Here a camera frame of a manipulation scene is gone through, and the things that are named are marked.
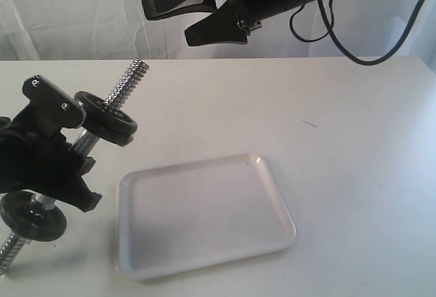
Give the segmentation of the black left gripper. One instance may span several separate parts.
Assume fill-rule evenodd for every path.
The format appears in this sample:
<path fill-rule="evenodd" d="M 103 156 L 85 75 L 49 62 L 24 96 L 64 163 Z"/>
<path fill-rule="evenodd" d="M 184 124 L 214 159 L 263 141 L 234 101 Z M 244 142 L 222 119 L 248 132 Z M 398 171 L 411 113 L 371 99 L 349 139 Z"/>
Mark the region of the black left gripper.
<path fill-rule="evenodd" d="M 94 161 L 73 151 L 31 104 L 12 119 L 1 117 L 2 194 L 31 190 L 90 212 L 102 199 L 82 179 Z"/>

